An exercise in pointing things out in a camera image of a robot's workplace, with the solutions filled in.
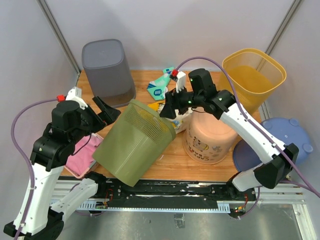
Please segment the grey slatted waste basket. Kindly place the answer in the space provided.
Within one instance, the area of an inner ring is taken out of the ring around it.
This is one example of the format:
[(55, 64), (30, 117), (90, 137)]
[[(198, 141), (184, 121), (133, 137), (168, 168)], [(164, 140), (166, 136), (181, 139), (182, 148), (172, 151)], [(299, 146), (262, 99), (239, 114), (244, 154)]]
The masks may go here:
[(81, 61), (95, 97), (113, 108), (127, 106), (136, 98), (135, 83), (121, 41), (89, 42), (82, 48)]

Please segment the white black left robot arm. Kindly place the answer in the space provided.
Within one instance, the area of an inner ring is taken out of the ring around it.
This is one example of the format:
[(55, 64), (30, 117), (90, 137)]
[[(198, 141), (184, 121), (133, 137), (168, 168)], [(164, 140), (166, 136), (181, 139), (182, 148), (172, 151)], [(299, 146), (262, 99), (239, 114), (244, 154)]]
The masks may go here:
[(95, 113), (82, 98), (67, 99), (60, 95), (51, 112), (51, 122), (34, 144), (27, 157), (18, 145), (13, 144), (25, 159), (29, 169), (29, 183), (16, 219), (4, 226), (3, 232), (15, 240), (55, 240), (67, 219), (90, 197), (101, 198), (107, 193), (107, 179), (91, 171), (64, 198), (51, 204), (58, 178), (70, 156), (75, 155), (76, 144), (85, 136), (91, 137), (113, 124), (121, 111), (107, 105), (100, 97), (93, 101), (101, 110)]

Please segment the blue plastic bucket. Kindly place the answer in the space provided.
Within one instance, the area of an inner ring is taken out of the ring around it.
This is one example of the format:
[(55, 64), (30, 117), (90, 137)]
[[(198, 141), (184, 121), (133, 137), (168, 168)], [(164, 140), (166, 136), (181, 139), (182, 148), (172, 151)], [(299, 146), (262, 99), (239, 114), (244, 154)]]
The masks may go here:
[[(296, 165), (304, 162), (313, 152), (310, 137), (297, 119), (274, 117), (262, 121), (261, 125), (286, 145), (293, 143), (298, 147)], [(262, 163), (258, 155), (244, 140), (240, 140), (234, 147), (232, 159), (239, 172), (247, 171)]]

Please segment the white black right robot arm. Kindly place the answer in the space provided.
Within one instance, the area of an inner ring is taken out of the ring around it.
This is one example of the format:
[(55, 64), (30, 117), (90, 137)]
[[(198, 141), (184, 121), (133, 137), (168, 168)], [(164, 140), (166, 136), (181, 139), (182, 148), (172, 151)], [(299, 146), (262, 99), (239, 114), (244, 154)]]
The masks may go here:
[(174, 69), (170, 78), (176, 81), (176, 87), (165, 94), (162, 118), (175, 119), (177, 114), (201, 107), (241, 136), (261, 161), (258, 166), (238, 172), (228, 180), (226, 193), (230, 199), (240, 199), (251, 188), (274, 189), (291, 172), (299, 148), (294, 143), (285, 144), (264, 129), (230, 91), (217, 90), (208, 70), (199, 68), (185, 74)]

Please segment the peach capybara plastic bucket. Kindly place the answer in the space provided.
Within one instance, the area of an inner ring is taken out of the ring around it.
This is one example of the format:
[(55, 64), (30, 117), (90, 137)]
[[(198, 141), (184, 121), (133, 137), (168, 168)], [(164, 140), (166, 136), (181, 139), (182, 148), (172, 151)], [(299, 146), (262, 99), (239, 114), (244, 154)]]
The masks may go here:
[(183, 147), (195, 161), (216, 164), (222, 161), (238, 134), (208, 113), (194, 112), (183, 135)]

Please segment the green slatted waste basket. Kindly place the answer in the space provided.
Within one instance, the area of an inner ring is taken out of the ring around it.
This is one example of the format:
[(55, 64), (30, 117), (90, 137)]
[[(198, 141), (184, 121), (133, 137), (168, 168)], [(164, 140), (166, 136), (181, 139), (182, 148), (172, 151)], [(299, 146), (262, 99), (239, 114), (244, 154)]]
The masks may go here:
[(133, 187), (175, 137), (170, 121), (133, 99), (92, 157), (118, 180)]

